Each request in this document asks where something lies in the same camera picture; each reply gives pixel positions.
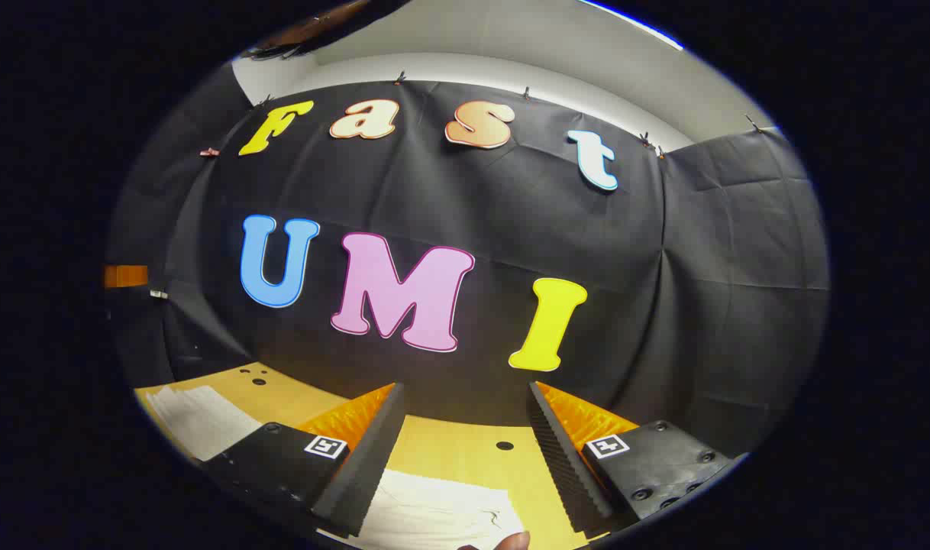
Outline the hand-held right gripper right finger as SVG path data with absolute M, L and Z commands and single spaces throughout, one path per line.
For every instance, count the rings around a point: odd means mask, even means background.
M 610 407 L 541 380 L 529 384 L 529 424 L 573 530 L 608 535 L 650 522 L 748 458 L 747 447 L 686 411 L 653 384 Z

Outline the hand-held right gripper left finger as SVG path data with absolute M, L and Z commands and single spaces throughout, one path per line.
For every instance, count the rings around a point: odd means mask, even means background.
M 391 383 L 297 427 L 266 422 L 201 467 L 299 535 L 356 536 L 404 421 L 405 387 Z

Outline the white jeans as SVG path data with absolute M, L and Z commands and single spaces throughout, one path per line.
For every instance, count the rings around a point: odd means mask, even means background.
M 209 384 L 192 390 L 144 391 L 154 418 L 197 460 L 221 452 L 263 427 Z M 322 539 L 358 550 L 496 550 L 523 522 L 509 494 L 479 485 L 384 470 L 358 535 L 314 528 Z

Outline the black backdrop cloth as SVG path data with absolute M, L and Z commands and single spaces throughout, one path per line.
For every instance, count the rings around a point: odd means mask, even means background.
M 659 157 L 498 89 L 363 82 L 251 105 L 230 67 L 151 136 L 105 259 L 150 268 L 109 293 L 133 387 L 259 361 L 521 427 L 532 380 L 602 407 L 653 384 L 748 450 L 811 371 L 829 290 L 817 198 L 776 130 Z

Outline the orange bar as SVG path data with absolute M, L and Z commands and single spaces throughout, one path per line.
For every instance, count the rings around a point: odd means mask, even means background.
M 147 265 L 105 265 L 102 282 L 106 289 L 145 286 L 150 282 L 150 269 Z

